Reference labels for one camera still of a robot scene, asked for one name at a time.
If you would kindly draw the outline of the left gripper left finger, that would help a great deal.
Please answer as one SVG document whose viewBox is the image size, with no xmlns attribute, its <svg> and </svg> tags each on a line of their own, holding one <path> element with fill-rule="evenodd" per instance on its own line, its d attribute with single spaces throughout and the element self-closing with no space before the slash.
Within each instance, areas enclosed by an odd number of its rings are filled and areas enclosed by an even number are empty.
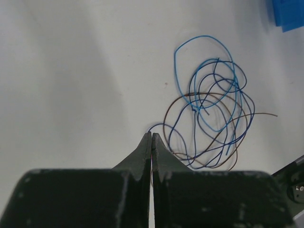
<svg viewBox="0 0 304 228">
<path fill-rule="evenodd" d="M 32 169 L 18 181 L 3 228 L 146 228 L 152 135 L 111 169 Z"/>
</svg>

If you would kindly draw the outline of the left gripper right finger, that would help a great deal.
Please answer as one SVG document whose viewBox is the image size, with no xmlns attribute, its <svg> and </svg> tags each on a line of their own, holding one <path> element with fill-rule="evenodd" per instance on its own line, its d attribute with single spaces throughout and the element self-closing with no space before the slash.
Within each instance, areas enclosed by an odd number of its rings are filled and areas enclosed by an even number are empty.
<svg viewBox="0 0 304 228">
<path fill-rule="evenodd" d="M 193 171 L 152 135 L 158 228 L 292 228 L 273 177 L 262 171 Z"/>
</svg>

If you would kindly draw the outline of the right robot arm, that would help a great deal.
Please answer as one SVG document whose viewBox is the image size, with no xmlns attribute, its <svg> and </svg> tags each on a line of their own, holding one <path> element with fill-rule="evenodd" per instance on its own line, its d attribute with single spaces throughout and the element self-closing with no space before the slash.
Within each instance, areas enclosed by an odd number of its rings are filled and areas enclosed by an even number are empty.
<svg viewBox="0 0 304 228">
<path fill-rule="evenodd" d="M 277 181 L 297 227 L 304 226 L 304 157 L 284 166 L 272 176 Z"/>
</svg>

